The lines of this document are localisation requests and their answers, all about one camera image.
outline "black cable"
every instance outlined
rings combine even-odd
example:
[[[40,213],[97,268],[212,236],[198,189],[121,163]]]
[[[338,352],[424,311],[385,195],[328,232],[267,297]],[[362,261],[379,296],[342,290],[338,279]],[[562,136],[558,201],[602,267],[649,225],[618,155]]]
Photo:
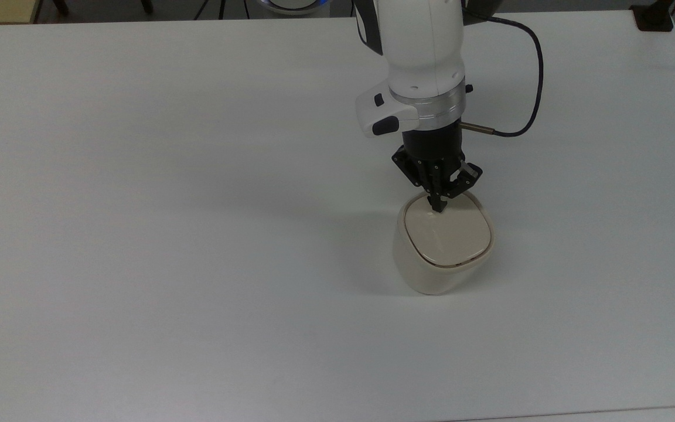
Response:
[[[199,15],[202,14],[202,11],[204,10],[204,6],[207,5],[207,2],[208,2],[208,0],[204,0],[204,2],[202,3],[202,7],[199,8],[199,11],[198,11],[197,14],[195,15],[195,18],[193,19],[193,21],[196,21],[197,19],[199,19]]]
[[[226,11],[226,0],[220,0],[220,9],[217,10],[217,20],[223,20],[223,13]]]
[[[536,103],[533,105],[533,113],[530,115],[530,120],[528,120],[527,125],[522,129],[516,132],[500,132],[496,129],[491,130],[491,134],[501,137],[516,137],[524,134],[530,129],[530,126],[533,125],[533,122],[536,120],[536,115],[538,114],[538,108],[541,107],[541,93],[543,91],[543,51],[541,50],[541,42],[538,40],[538,36],[532,29],[528,28],[520,22],[510,21],[509,19],[502,19],[500,17],[493,16],[484,16],[475,12],[471,12],[465,8],[463,5],[463,12],[468,13],[470,16],[476,17],[478,19],[483,19],[483,21],[503,23],[504,25],[514,26],[515,28],[522,29],[527,32],[531,38],[533,38],[533,43],[536,45],[536,53],[538,54],[538,91],[536,93]]]
[[[43,0],[38,0],[38,7],[35,9],[35,15],[33,16],[33,23],[38,23],[38,18],[40,18],[41,6],[43,6]]]

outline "beige lid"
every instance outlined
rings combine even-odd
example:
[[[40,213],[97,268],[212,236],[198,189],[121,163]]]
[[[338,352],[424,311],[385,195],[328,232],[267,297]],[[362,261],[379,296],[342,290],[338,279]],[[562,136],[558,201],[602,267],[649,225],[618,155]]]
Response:
[[[443,213],[421,196],[405,210],[405,229],[415,250],[439,267],[457,267],[480,256],[491,243],[491,229],[479,206],[466,195],[448,200]]]

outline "black button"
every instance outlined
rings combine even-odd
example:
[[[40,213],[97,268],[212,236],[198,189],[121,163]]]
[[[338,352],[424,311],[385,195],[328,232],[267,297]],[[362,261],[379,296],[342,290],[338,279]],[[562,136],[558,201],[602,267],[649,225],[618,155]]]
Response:
[[[376,135],[391,134],[400,128],[400,120],[394,115],[385,117],[371,126],[371,131]]]

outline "white container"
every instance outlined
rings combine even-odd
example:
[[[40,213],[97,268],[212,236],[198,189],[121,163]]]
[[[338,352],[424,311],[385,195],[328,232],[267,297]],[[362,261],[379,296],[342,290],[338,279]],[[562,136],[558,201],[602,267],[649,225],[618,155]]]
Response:
[[[433,211],[422,194],[397,216],[394,262],[411,288],[442,294],[469,280],[493,242],[491,219],[473,194],[448,200],[443,213]]]

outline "floor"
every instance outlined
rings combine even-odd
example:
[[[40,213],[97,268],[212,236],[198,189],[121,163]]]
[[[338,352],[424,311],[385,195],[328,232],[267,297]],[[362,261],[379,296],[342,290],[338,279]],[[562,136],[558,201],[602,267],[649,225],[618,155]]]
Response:
[[[152,0],[155,11],[145,14],[140,0],[66,0],[69,16],[61,16],[52,0],[40,0],[36,23],[65,22],[130,22],[130,21],[191,21],[198,19],[246,19],[260,17],[257,0]],[[626,10],[634,3],[648,5],[651,0],[504,0],[499,11],[597,11]],[[349,16],[350,0],[333,0],[331,16]]]

